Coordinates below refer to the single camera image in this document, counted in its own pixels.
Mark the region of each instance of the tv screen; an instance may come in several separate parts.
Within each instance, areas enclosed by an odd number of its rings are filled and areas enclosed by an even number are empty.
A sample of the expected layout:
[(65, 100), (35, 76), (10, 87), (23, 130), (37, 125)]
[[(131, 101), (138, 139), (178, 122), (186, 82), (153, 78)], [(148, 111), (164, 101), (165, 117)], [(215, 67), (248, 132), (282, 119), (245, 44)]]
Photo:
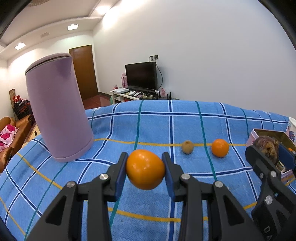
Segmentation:
[(145, 62), (126, 65), (128, 88), (140, 87), (157, 90), (156, 63)]

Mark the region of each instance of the orange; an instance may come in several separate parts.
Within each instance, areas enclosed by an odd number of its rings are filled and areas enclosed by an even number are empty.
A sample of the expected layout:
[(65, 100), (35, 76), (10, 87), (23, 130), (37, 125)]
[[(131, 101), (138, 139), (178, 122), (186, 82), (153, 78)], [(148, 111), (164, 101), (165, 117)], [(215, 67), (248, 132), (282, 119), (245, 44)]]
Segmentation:
[(137, 188), (151, 190), (161, 183), (165, 175), (165, 165), (153, 152), (135, 150), (126, 161), (126, 174)]
[(212, 152), (217, 157), (225, 157), (229, 151), (229, 144), (223, 139), (217, 139), (212, 143)]

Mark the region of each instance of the red tile floor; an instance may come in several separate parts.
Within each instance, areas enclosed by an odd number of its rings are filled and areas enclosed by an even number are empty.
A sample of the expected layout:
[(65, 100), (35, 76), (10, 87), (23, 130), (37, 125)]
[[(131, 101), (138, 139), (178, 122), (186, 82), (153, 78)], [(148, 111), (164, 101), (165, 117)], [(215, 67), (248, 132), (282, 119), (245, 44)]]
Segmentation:
[(82, 102), (86, 110), (111, 105), (110, 97), (100, 94), (89, 99), (83, 100)]

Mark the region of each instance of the white cup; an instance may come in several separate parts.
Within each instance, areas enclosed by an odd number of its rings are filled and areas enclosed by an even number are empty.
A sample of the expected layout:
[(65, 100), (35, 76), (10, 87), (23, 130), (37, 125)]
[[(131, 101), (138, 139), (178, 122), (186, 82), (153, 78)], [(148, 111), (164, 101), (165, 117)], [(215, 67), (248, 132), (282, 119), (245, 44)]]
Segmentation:
[(287, 136), (291, 139), (291, 141), (294, 143), (294, 145), (296, 146), (296, 120), (292, 117), (289, 117), (289, 123), (287, 126), (287, 130), (286, 130), (286, 134)]

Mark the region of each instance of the purple kettle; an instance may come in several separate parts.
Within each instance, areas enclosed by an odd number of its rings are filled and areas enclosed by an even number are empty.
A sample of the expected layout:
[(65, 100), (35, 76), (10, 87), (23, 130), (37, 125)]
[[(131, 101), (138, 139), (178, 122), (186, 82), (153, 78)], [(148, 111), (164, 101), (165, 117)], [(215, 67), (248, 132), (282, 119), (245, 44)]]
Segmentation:
[(39, 59), (25, 74), (32, 111), (53, 158), (69, 162), (81, 157), (91, 148), (94, 135), (71, 55), (58, 53)]

